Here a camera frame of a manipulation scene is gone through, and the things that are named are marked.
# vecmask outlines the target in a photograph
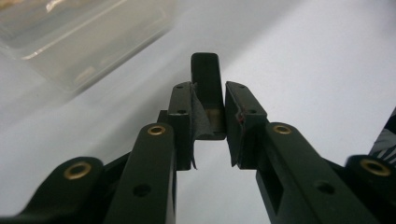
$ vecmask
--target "plastic container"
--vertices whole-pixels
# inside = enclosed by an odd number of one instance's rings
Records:
[[[0,1],[0,50],[66,91],[108,73],[163,33],[176,0]]]

